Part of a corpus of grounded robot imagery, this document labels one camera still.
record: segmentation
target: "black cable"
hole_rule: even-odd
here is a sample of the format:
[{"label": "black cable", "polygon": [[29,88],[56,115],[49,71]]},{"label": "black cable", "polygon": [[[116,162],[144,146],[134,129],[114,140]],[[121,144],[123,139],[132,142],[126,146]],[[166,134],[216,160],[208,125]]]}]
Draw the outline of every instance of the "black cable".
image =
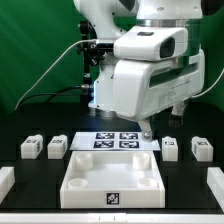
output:
[{"label": "black cable", "polygon": [[[70,87],[66,87],[64,89],[61,89],[59,91],[57,91],[55,94],[57,93],[64,93],[64,92],[67,92],[67,91],[70,91],[70,90],[73,90],[73,89],[81,89],[81,86],[70,86]],[[53,100],[57,95],[52,95],[50,96],[46,102],[49,103],[51,100]]]},{"label": "black cable", "polygon": [[63,93],[39,93],[39,94],[35,94],[35,95],[32,95],[32,96],[28,96],[26,98],[24,98],[23,100],[20,101],[20,103],[18,104],[18,107],[19,108],[25,101],[31,99],[31,98],[34,98],[34,97],[39,97],[39,96],[80,96],[79,94],[63,94]]}]

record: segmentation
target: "white tray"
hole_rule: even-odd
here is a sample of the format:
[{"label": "white tray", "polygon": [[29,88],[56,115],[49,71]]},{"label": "white tray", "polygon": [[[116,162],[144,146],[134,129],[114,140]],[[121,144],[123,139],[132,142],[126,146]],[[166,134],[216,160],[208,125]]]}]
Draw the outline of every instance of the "white tray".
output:
[{"label": "white tray", "polygon": [[164,208],[165,188],[151,151],[73,152],[60,199],[61,208]]}]

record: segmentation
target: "white plastic part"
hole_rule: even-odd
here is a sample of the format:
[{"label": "white plastic part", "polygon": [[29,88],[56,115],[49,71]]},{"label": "white plastic part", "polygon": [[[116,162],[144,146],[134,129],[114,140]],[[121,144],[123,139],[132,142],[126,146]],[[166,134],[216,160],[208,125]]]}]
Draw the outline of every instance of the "white plastic part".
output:
[{"label": "white plastic part", "polygon": [[137,14],[140,20],[202,18],[201,0],[141,0]]},{"label": "white plastic part", "polygon": [[224,174],[218,167],[209,167],[207,183],[220,207],[224,211]]},{"label": "white plastic part", "polygon": [[94,99],[89,103],[90,108],[114,111],[113,105],[113,75],[118,58],[112,55],[105,55],[100,62],[100,75],[94,82]]},{"label": "white plastic part", "polygon": [[176,162],[178,160],[178,145],[175,138],[162,138],[163,161]]},{"label": "white plastic part", "polygon": [[148,170],[151,165],[150,155],[146,152],[133,154],[133,168],[135,170]]},{"label": "white plastic part", "polygon": [[15,183],[14,167],[0,169],[0,204]]},{"label": "white plastic part", "polygon": [[[79,153],[72,153],[61,186],[61,208],[165,207],[165,188],[153,152],[141,152],[149,155],[151,166],[140,171],[133,168],[131,151],[88,152],[93,168],[80,171],[76,164]],[[85,180],[78,180],[80,187],[71,187],[77,178]]]},{"label": "white plastic part", "polygon": [[29,136],[21,145],[22,159],[36,159],[43,149],[43,137],[41,135]]},{"label": "white plastic part", "polygon": [[160,151],[160,146],[157,140],[144,141],[141,132],[76,132],[70,150]]},{"label": "white plastic part", "polygon": [[[173,38],[173,54],[160,57],[162,44]],[[188,46],[188,31],[185,28],[154,28],[135,26],[114,44],[114,55],[122,59],[160,61],[184,54]]]},{"label": "white plastic part", "polygon": [[77,10],[93,25],[99,43],[113,43],[125,31],[114,24],[114,16],[136,15],[137,6],[129,12],[118,0],[74,0]]},{"label": "white plastic part", "polygon": [[47,146],[48,159],[62,159],[68,149],[68,138],[65,135],[55,136]]},{"label": "white plastic part", "polygon": [[199,162],[213,161],[213,147],[206,138],[192,138],[191,151]]},{"label": "white plastic part", "polygon": [[93,168],[93,156],[91,153],[80,152],[75,157],[76,169],[87,171]]},{"label": "white plastic part", "polygon": [[171,60],[120,60],[114,73],[114,109],[121,118],[141,121],[199,93],[204,85],[204,52],[173,80],[150,86],[151,78],[170,71]]},{"label": "white plastic part", "polygon": [[158,182],[151,178],[141,178],[138,181],[139,188],[157,188]]},{"label": "white plastic part", "polygon": [[86,187],[87,185],[88,185],[88,181],[82,178],[72,179],[68,182],[69,189],[83,188],[83,187]]},{"label": "white plastic part", "polygon": [[0,214],[0,224],[223,224],[224,215],[196,214]]}]

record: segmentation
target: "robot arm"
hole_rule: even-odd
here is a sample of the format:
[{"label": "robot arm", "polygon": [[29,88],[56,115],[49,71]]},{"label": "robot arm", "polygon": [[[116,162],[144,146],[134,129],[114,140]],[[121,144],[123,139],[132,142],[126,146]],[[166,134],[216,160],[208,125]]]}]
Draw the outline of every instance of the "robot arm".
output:
[{"label": "robot arm", "polygon": [[114,43],[125,31],[114,24],[115,16],[136,15],[136,0],[74,0],[77,10],[94,27],[98,43]]},{"label": "robot arm", "polygon": [[[110,44],[114,52],[101,62],[90,107],[115,111],[150,130],[146,118],[201,92],[200,20],[206,1],[74,0],[95,28],[97,44]],[[113,22],[114,16],[136,14],[137,26],[127,33]]]}]

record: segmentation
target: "white box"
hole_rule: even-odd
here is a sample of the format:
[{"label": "white box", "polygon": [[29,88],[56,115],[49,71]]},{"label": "white box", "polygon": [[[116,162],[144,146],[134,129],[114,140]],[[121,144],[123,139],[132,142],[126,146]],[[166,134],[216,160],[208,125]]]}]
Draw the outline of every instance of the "white box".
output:
[{"label": "white box", "polygon": [[21,145],[22,159],[36,159],[43,149],[43,137],[41,135],[29,136]]},{"label": "white box", "polygon": [[176,162],[178,160],[178,145],[175,138],[162,139],[162,157],[163,161]]},{"label": "white box", "polygon": [[224,174],[220,168],[208,168],[207,184],[224,211]]},{"label": "white box", "polygon": [[55,136],[47,146],[48,159],[62,159],[68,149],[68,138],[65,135]]},{"label": "white box", "polygon": [[[136,168],[134,157],[148,165]],[[74,151],[60,200],[61,208],[164,208],[165,188],[151,151]]]},{"label": "white box", "polygon": [[0,169],[0,204],[15,183],[14,167]]},{"label": "white box", "polygon": [[197,161],[212,162],[213,147],[206,138],[194,137],[191,141],[191,151]]}]

